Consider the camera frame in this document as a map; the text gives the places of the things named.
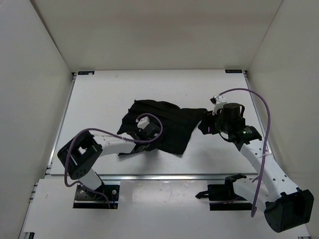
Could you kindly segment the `black pleated skirt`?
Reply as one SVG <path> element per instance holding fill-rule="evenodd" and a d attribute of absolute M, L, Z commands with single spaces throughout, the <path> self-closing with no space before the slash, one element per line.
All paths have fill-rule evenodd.
<path fill-rule="evenodd" d="M 158 149 L 167 153 L 182 155 L 188 145 L 193 130 L 202 120 L 205 108 L 180 108 L 165 101 L 135 100 L 128 109 L 128 113 L 122 118 L 122 124 L 117 134 L 132 134 L 138 140 L 146 140 L 143 130 L 138 129 L 136 119 L 144 114 L 152 114 L 149 117 L 151 124 L 163 131 L 160 138 L 149 144 L 147 151 Z"/>

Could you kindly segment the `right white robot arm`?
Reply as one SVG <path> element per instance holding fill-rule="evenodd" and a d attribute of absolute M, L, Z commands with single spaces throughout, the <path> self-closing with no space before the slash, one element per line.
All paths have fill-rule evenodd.
<path fill-rule="evenodd" d="M 214 103 L 198 126 L 203 134 L 226 134 L 226 142 L 233 143 L 251 163 L 265 185 L 255 196 L 257 185 L 238 173 L 225 178 L 223 193 L 228 199 L 238 196 L 255 204 L 264 213 L 268 225 L 277 233 L 310 221 L 314 196 L 302 190 L 277 164 L 259 132 L 246 125 L 245 108 L 238 103 Z"/>

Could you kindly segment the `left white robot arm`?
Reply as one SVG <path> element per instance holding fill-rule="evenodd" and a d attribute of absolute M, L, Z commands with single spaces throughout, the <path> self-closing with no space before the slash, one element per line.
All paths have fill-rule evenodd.
<path fill-rule="evenodd" d="M 57 156 L 64 166 L 66 187 L 80 184 L 94 201 L 108 202 L 107 188 L 92 169 L 97 159 L 110 154 L 135 154 L 152 150 L 160 143 L 163 126 L 153 122 L 139 123 L 137 129 L 122 135 L 93 135 L 91 131 L 98 129 L 82 130 L 58 151 Z"/>

